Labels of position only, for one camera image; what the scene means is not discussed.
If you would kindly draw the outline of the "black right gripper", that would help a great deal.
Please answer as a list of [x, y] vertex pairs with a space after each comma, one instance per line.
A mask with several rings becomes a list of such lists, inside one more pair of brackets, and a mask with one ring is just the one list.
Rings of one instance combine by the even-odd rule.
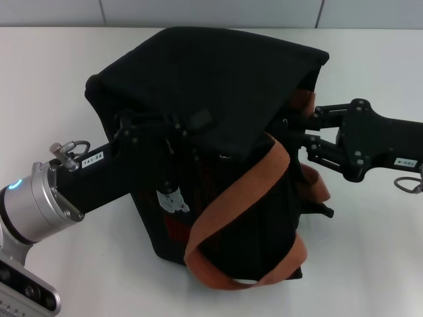
[[361, 182], [372, 168], [420, 172], [421, 123], [380, 116], [362, 99], [350, 104], [290, 106], [282, 111], [283, 132], [334, 127], [340, 128], [337, 144], [317, 135], [299, 136], [309, 161], [340, 173], [350, 182]]

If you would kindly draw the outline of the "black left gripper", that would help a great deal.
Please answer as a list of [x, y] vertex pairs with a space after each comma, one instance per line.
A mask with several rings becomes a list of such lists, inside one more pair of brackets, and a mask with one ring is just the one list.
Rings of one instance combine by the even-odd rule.
[[[196, 133], [212, 124], [212, 115], [202, 110], [180, 120], [172, 113], [125, 110], [115, 122], [116, 138], [80, 158], [77, 171], [58, 169], [57, 191], [83, 214], [126, 194], [172, 188], [171, 152], [162, 137]], [[190, 193], [219, 195], [229, 186], [231, 157], [181, 147], [173, 159], [178, 182]]]

